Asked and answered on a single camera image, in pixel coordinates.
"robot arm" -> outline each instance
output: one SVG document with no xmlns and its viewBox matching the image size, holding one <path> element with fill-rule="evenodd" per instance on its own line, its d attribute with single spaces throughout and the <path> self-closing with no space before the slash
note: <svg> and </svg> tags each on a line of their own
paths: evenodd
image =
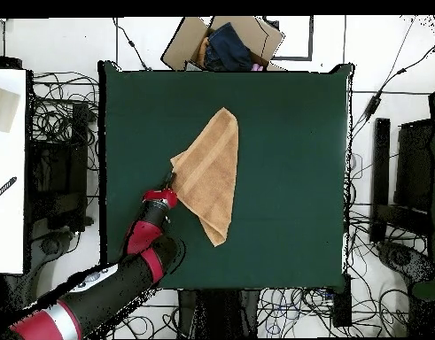
<svg viewBox="0 0 435 340">
<path fill-rule="evenodd" d="M 144 195 L 137 219 L 126 234 L 125 256 L 118 264 L 88 275 L 54 306 L 12 325 L 6 337 L 80 340 L 156 284 L 177 251 L 175 241 L 162 232 L 167 212 L 177 202 L 168 187 L 172 178 L 163 190 Z"/>
</svg>

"blue fabric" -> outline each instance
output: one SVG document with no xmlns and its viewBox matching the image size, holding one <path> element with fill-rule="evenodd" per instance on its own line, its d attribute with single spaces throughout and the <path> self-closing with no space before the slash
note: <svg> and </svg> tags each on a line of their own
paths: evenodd
<svg viewBox="0 0 435 340">
<path fill-rule="evenodd" d="M 244 46 L 231 23 L 219 27 L 209 36 L 205 68 L 214 72 L 250 72 L 250 50 Z"/>
</svg>

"towel fold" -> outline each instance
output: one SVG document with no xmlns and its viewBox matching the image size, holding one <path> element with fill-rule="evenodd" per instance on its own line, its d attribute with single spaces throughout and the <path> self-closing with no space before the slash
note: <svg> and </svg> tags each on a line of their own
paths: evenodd
<svg viewBox="0 0 435 340">
<path fill-rule="evenodd" d="M 238 127 L 221 108 L 185 152 L 171 158 L 173 189 L 195 213 L 214 246 L 227 239 L 236 187 Z"/>
</svg>

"white floor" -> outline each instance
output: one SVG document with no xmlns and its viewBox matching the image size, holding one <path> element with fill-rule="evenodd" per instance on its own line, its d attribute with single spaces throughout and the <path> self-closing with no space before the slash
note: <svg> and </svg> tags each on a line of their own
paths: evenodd
<svg viewBox="0 0 435 340">
<path fill-rule="evenodd" d="M 380 89 L 392 64 L 396 58 L 402 40 L 408 31 L 412 16 L 314 16 L 314 39 L 312 61 L 275 61 L 288 70 L 328 72 L 336 64 L 351 62 L 355 64 L 353 78 L 353 118 L 359 119 L 372 92 Z M 269 17 L 279 19 L 280 29 L 286 34 L 281 46 L 281 55 L 304 56 L 307 54 L 307 19 L 303 17 Z M 119 19 L 129 37 L 136 44 L 144 62 L 152 69 L 167 69 L 160 61 L 163 50 L 179 25 L 180 18 L 124 18 Z M 404 43 L 393 72 L 416 62 L 435 44 L 435 19 L 432 16 L 418 16 L 411 27 L 408 38 Z M 124 35 L 117 32 L 112 19 L 10 19 L 6 24 L 5 47 L 3 43 L 3 30 L 0 25 L 0 55 L 20 58 L 26 69 L 35 73 L 42 72 L 78 72 L 97 79 L 97 61 L 110 59 L 117 61 L 123 70 L 140 70 L 141 66 L 133 49 L 128 45 Z M 358 154 L 355 170 L 368 166 L 371 163 L 373 120 L 376 117 L 391 119 L 391 154 L 397 150 L 398 126 L 402 123 L 427 119 L 430 117 L 428 95 L 435 91 L 435 53 L 422 61 L 419 65 L 409 69 L 406 73 L 394 78 L 386 87 L 382 96 L 382 103 L 370 122 L 363 128 L 353 141 L 353 153 Z M 396 168 L 395 158 L 391 158 L 391 188 L 390 200 L 394 192 L 394 175 Z M 354 180 L 357 189 L 357 203 L 369 202 L 370 169 L 363 171 L 362 177 Z M 96 173 L 89 172 L 89 194 L 94 195 L 97 188 Z M 367 206 L 355 206 L 358 213 L 367 215 Z M 43 270 L 42 285 L 39 292 L 51 290 L 63 282 L 67 276 L 76 271 L 91 267 L 98 262 L 98 205 L 95 200 L 88 209 L 96 223 L 87 228 L 82 234 L 76 251 L 65 255 L 48 265 Z M 360 235 L 363 242 L 367 237 Z M 369 318 L 377 309 L 373 303 L 358 304 L 369 298 L 369 290 L 360 276 L 368 282 L 371 294 L 375 300 L 384 291 L 390 288 L 404 290 L 405 285 L 401 278 L 384 267 L 379 260 L 369 253 L 367 248 L 359 248 L 361 253 L 354 254 L 354 271 L 350 274 L 355 278 L 353 287 L 353 320 Z M 284 294 L 278 290 L 266 293 L 264 300 L 276 306 L 284 306 Z M 391 311 L 408 311 L 408 301 L 397 293 L 390 293 L 383 303 Z M 170 314 L 177 305 L 177 295 L 172 290 L 162 290 L 147 304 L 163 307 L 144 307 L 140 314 L 153 321 L 155 329 L 162 328 L 163 314 Z M 286 331 L 291 325 L 288 337 L 317 337 L 329 336 L 330 333 L 313 314 L 302 313 L 299 317 L 276 318 L 276 314 L 266 317 L 260 311 L 260 337 L 279 337 L 281 329 Z M 380 324 L 378 315 L 363 324 Z M 151 323 L 139 320 L 140 328 L 137 333 L 146 332 L 139 337 L 152 335 Z M 377 330 L 372 326 L 357 325 L 351 328 L 352 335 L 376 336 Z M 393 335 L 404 335 L 404 327 L 395 326 Z M 332 329 L 336 336 L 341 332 Z M 381 336 L 388 336 L 383 331 Z M 115 337 L 132 337 L 128 328 L 119 329 Z M 158 337 L 175 337 L 173 330 L 162 329 L 155 335 Z"/>
</svg>

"green cloth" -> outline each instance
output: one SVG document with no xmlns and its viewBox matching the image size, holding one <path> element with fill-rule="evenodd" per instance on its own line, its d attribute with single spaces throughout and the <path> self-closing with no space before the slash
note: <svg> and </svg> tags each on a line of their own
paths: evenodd
<svg viewBox="0 0 435 340">
<path fill-rule="evenodd" d="M 214 248 L 180 203 L 168 234 L 187 254 L 159 286 L 341 285 L 350 73 L 120 73 L 105 63 L 108 261 L 120 256 L 142 194 L 225 107 L 239 126 L 228 239 Z"/>
</svg>

